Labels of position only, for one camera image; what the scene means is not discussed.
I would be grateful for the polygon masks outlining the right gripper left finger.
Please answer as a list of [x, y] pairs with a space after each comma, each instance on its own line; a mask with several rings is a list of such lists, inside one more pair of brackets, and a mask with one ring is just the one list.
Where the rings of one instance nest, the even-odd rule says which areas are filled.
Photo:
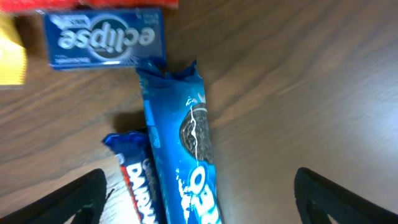
[[107, 201], [107, 181], [102, 169], [73, 182], [1, 218], [1, 223], [98, 224]]

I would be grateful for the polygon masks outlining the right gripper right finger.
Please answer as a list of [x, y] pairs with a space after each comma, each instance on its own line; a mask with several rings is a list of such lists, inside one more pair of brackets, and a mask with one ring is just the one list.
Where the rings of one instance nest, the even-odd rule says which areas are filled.
[[301, 167], [294, 179], [296, 206], [304, 224], [397, 223], [397, 214], [382, 208], [316, 172]]

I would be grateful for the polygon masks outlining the purple Dairy Milk bar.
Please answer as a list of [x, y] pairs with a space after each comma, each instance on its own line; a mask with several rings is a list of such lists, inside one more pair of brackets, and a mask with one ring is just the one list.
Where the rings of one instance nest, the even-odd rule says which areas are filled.
[[103, 139], [119, 161], [124, 181], [143, 224], [166, 224], [165, 209], [147, 133], [111, 133]]

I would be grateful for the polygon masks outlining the blue Oreo cookie pack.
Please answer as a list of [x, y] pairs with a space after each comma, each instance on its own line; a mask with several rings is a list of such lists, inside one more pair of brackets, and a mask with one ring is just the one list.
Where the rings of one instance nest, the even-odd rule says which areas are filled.
[[197, 64], [164, 73], [146, 62], [136, 72], [167, 221], [222, 223], [205, 88]]

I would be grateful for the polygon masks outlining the yellow seed snack bag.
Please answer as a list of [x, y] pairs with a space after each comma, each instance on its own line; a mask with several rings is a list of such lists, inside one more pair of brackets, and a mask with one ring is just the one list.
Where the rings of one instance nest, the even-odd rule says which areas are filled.
[[1, 88], [14, 88], [25, 83], [27, 52], [14, 19], [1, 13]]

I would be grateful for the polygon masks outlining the blue Eclipse mint box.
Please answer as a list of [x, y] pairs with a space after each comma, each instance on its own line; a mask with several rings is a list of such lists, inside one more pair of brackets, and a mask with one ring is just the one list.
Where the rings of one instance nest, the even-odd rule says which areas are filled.
[[166, 64], [160, 8], [46, 12], [43, 21], [55, 70]]

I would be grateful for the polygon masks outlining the red dried fruit bag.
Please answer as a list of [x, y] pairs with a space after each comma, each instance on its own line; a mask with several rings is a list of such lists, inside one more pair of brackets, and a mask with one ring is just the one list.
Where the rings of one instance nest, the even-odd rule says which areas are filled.
[[104, 7], [161, 6], [178, 8], [179, 0], [1, 0], [1, 12], [29, 12], [36, 10], [67, 10], [77, 6], [94, 9]]

